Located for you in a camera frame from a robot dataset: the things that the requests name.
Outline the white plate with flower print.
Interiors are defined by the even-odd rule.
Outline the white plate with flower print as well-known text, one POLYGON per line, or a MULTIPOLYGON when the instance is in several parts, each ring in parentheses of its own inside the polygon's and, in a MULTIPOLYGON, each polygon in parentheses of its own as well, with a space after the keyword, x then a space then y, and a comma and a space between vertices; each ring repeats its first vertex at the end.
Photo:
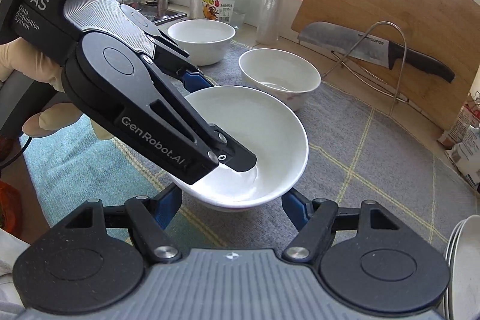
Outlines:
POLYGON ((479 319, 479 216, 460 221, 445 252, 451 279, 443 298, 445 319, 479 319))

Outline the white bowl with flower print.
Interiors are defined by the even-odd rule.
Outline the white bowl with flower print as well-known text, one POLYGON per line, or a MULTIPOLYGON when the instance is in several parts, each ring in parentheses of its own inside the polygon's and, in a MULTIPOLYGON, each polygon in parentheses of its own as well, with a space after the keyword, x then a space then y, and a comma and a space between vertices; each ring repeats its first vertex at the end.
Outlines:
POLYGON ((321 83, 319 71, 307 60, 280 49, 257 48, 238 61, 248 85, 274 96, 291 110, 300 110, 321 83))

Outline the small white bowl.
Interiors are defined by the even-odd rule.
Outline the small white bowl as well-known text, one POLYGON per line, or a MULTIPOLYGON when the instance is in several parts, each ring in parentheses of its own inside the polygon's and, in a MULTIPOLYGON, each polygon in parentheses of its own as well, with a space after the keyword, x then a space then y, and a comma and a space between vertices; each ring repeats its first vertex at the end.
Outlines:
POLYGON ((167 34, 189 54, 189 62, 204 67, 224 58, 236 30, 216 20, 190 19, 172 25, 167 34))

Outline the red and white snack bag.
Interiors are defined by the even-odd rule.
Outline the red and white snack bag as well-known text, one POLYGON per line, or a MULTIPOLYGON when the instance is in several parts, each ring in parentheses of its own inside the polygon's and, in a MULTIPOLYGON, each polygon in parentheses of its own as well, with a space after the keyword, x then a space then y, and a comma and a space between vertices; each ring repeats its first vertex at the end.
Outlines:
POLYGON ((479 91, 476 91, 473 96, 468 95, 454 124, 449 130, 444 131, 437 141, 445 149, 451 149, 455 144, 462 142, 470 126, 479 126, 479 91))

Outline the grey checked table cloth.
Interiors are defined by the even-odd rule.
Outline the grey checked table cloth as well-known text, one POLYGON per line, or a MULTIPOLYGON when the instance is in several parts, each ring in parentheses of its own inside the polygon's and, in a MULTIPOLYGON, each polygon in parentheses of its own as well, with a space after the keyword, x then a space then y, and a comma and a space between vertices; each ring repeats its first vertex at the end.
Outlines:
MULTIPOLYGON (((352 95, 321 85, 298 113, 310 152, 296 188, 342 207, 372 199, 443 250, 452 229, 479 212, 479 197, 441 159, 397 122, 352 95)), ((24 160, 50 225, 89 198, 121 205, 154 196, 170 184, 158 166, 119 140, 99 140, 88 118, 52 136, 30 140, 24 160)), ((168 225, 183 250, 198 247, 284 249, 295 228, 281 202, 243 213, 211 210, 184 196, 168 225)))

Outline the white seasoning bag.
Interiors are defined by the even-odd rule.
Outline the white seasoning bag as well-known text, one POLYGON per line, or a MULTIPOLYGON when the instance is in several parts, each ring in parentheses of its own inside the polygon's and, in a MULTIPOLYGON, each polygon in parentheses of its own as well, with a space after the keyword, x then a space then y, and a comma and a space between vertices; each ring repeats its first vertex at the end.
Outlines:
POLYGON ((448 150, 447 156, 464 179, 474 189, 479 190, 479 128, 469 126, 463 140, 448 150))

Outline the black handled santoku knife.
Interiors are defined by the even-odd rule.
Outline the black handled santoku knife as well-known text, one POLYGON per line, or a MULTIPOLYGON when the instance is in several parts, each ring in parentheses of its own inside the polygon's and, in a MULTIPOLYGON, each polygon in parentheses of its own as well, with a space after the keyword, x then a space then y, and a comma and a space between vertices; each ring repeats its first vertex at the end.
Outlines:
MULTIPOLYGON (((314 22, 308 24, 298 35, 300 41, 346 54, 364 33, 335 23, 314 22)), ((376 64, 389 70, 397 59, 403 58, 404 47, 391 40, 369 34, 350 53, 353 58, 376 64)), ((407 49, 405 62, 430 75, 439 76, 448 83, 454 81, 454 71, 436 58, 407 49)))

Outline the bamboo cutting board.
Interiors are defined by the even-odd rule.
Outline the bamboo cutting board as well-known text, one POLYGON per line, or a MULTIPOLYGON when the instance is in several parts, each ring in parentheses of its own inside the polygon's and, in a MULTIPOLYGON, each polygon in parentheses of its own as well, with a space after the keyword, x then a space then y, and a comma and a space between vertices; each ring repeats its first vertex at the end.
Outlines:
POLYGON ((291 25, 300 32, 316 21, 373 34, 427 54, 449 66, 453 82, 396 64, 364 67, 414 102, 443 130, 461 111, 479 68, 479 4, 473 0, 303 0, 291 25))

